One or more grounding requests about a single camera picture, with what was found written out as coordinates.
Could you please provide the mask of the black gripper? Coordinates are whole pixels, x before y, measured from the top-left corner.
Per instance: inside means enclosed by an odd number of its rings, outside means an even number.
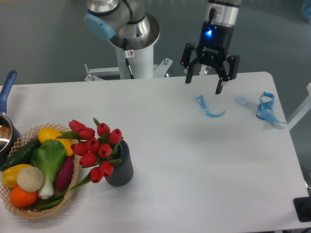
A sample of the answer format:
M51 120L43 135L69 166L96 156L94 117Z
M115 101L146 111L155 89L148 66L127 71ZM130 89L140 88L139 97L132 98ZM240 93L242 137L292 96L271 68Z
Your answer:
M238 67L240 63L239 55L228 56L228 48L231 37L233 35L234 26L220 25L211 23L211 21L204 21L199 44L197 47L193 43L187 43L180 60L186 70L185 83L190 84L192 81L194 66L197 63L204 64L215 68L219 81L216 87L215 94L221 94L223 86L230 80L236 79ZM190 61L193 51L196 51L197 57ZM229 72L227 73L223 62L227 61L229 64Z

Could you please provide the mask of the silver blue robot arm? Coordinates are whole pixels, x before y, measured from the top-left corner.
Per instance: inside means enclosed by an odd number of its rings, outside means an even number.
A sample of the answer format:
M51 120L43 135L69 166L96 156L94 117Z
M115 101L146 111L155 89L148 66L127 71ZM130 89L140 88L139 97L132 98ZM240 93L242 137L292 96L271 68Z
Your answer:
M215 69L219 76L216 93L237 77L240 58L227 54L241 2L210 0L198 45L187 43L181 58L190 83L196 64L201 75L206 68ZM143 0L89 0L85 23L99 38L115 48L121 79L165 77L172 60L154 64L154 44L160 35L158 21L145 10Z

